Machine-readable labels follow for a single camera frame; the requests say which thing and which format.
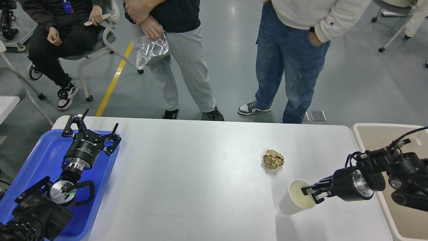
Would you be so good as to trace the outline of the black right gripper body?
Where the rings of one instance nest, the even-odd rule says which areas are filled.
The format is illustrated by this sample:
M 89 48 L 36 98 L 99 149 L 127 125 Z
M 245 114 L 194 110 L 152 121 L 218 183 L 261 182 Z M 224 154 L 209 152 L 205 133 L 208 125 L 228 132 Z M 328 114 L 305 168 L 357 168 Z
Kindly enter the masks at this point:
M 322 190 L 328 192 L 328 197 L 337 196 L 344 201 L 370 200 L 373 190 L 368 187 L 361 172 L 352 168 L 341 168 L 329 177 L 321 180 Z

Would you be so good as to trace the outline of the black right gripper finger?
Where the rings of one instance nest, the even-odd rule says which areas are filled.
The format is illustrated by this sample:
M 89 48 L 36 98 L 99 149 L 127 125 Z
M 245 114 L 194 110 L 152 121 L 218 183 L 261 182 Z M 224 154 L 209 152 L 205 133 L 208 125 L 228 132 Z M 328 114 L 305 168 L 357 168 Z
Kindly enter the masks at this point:
M 304 195 L 333 196 L 331 192 L 332 186 L 332 182 L 330 181 L 320 181 L 313 185 L 302 187 L 301 191 Z
M 335 196 L 330 191 L 329 192 L 312 192 L 312 193 L 309 193 L 308 195 L 313 198 L 315 204 L 320 204 L 326 198 L 331 198 L 331 197 Z

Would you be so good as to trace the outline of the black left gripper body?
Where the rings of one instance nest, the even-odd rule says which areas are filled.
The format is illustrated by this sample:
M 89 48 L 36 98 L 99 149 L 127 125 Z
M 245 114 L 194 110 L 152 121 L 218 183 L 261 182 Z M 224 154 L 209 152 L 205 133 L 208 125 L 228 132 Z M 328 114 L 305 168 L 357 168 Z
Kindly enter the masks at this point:
M 113 138 L 112 133 L 101 136 L 97 132 L 89 132 L 87 136 L 83 132 L 76 134 L 63 132 L 63 137 L 73 138 L 72 144 L 63 157 L 63 166 L 78 168 L 81 171 L 90 170 L 102 150 L 107 156 L 113 153 L 104 145 L 105 141 Z

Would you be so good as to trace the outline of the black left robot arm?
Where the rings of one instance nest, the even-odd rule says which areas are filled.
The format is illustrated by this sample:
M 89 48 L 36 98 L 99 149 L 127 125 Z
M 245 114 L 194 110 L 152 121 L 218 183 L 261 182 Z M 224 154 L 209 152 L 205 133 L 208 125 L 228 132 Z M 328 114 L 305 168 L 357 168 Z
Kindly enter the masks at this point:
M 78 241 L 92 226 L 121 137 L 70 116 L 37 142 L 1 200 L 2 241 Z

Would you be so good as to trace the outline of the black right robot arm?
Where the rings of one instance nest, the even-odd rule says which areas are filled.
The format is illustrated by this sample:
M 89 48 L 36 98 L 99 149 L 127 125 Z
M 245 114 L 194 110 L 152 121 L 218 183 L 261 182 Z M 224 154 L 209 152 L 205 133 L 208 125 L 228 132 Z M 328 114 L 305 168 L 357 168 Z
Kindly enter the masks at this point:
M 310 196 L 316 204 L 322 203 L 326 197 L 334 196 L 347 202 L 369 200 L 374 192 L 385 189 L 382 173 L 386 172 L 388 183 L 394 189 L 392 200 L 398 205 L 426 212 L 427 159 L 419 158 L 414 152 L 403 153 L 401 150 L 404 145 L 411 143 L 408 135 L 425 129 L 409 131 L 378 150 L 349 154 L 344 168 L 313 185 L 299 188 L 298 194 Z

